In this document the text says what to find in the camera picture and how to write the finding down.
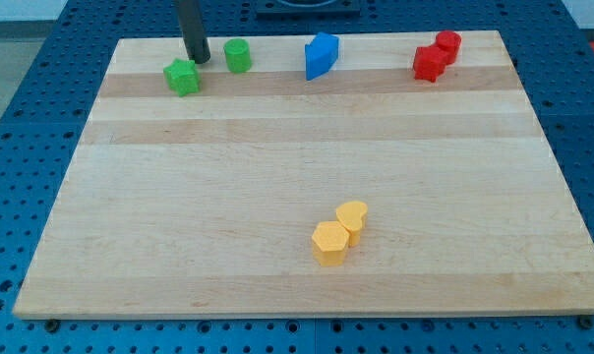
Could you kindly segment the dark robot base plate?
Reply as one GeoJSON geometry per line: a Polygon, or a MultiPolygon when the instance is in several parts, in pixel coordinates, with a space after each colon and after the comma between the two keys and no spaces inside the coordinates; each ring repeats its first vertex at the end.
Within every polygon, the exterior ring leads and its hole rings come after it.
{"type": "Polygon", "coordinates": [[[314,17],[323,15],[359,15],[361,0],[257,0],[257,19],[277,19],[282,16],[314,17]]]}

